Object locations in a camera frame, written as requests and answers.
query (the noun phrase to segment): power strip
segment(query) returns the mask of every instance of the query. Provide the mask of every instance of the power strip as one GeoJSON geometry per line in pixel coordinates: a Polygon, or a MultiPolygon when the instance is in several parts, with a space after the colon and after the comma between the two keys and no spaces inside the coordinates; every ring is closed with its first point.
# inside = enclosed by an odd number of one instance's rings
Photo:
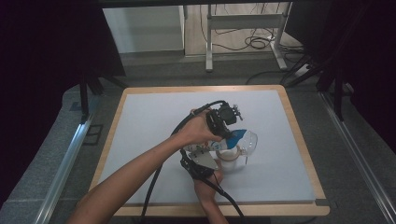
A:
{"type": "Polygon", "coordinates": [[[294,73],[295,76],[300,77],[303,74],[305,74],[307,71],[309,71],[309,69],[311,69],[312,65],[309,64],[304,64],[303,67],[301,67],[297,72],[294,73]]]}

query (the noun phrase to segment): human arm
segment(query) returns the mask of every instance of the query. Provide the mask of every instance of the human arm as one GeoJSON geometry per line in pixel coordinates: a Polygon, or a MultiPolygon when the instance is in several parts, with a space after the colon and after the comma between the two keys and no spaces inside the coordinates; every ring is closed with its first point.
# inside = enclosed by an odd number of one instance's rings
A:
{"type": "MultiPolygon", "coordinates": [[[[214,174],[208,178],[208,180],[215,185],[219,184],[223,178],[221,162],[216,161],[216,163],[220,169],[215,171],[214,174]]],[[[203,181],[196,179],[194,179],[194,189],[209,222],[211,224],[228,224],[227,219],[221,213],[215,200],[216,191],[203,181]]]]}
{"type": "Polygon", "coordinates": [[[90,190],[80,200],[67,223],[107,223],[172,154],[186,145],[207,140],[220,141],[221,137],[209,131],[205,113],[201,113],[187,122],[180,132],[129,161],[90,190]]]}

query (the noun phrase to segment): black camera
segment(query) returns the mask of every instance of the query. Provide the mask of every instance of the black camera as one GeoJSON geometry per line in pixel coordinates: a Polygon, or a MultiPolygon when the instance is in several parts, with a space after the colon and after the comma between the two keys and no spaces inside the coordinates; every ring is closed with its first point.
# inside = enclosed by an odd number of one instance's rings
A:
{"type": "Polygon", "coordinates": [[[236,105],[230,107],[228,103],[224,102],[219,109],[212,109],[206,113],[206,123],[214,135],[230,138],[232,134],[225,125],[236,123],[236,116],[243,120],[236,105]]]}

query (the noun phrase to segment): white wall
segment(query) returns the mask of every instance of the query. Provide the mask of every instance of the white wall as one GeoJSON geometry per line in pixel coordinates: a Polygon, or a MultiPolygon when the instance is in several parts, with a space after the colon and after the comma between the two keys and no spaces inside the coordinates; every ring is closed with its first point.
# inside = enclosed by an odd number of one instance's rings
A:
{"type": "Polygon", "coordinates": [[[105,8],[103,11],[119,53],[184,49],[182,7],[105,8]]]}

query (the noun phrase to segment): metal rail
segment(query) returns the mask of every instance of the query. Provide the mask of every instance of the metal rail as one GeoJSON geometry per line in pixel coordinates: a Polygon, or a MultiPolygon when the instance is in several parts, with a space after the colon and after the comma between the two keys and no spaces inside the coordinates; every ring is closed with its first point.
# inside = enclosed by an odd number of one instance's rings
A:
{"type": "Polygon", "coordinates": [[[367,187],[373,194],[375,201],[377,202],[379,208],[381,209],[385,219],[389,224],[396,223],[396,209],[393,205],[392,200],[382,187],[382,184],[376,178],[373,170],[370,168],[369,163],[364,158],[359,146],[356,144],[355,140],[352,137],[352,134],[349,132],[347,126],[343,121],[341,121],[337,115],[333,111],[332,100],[330,99],[329,93],[320,92],[319,96],[322,98],[324,104],[327,107],[327,111],[332,118],[332,121],[337,128],[338,132],[341,134],[348,151],[358,167],[364,181],[367,184],[367,187]]]}
{"type": "Polygon", "coordinates": [[[64,159],[62,160],[61,165],[59,166],[58,172],[56,176],[52,180],[52,184],[49,187],[49,191],[44,199],[44,202],[41,204],[40,209],[38,210],[37,216],[35,218],[35,224],[43,224],[49,223],[50,217],[52,216],[52,212],[55,208],[56,203],[59,200],[59,197],[64,189],[64,184],[67,180],[67,177],[70,174],[71,169],[73,168],[74,162],[76,160],[79,149],[81,148],[84,137],[91,125],[93,115],[96,111],[96,107],[99,103],[99,96],[93,96],[90,103],[90,111],[91,114],[88,116],[87,121],[85,123],[81,123],[78,125],[75,135],[67,149],[64,159]]]}

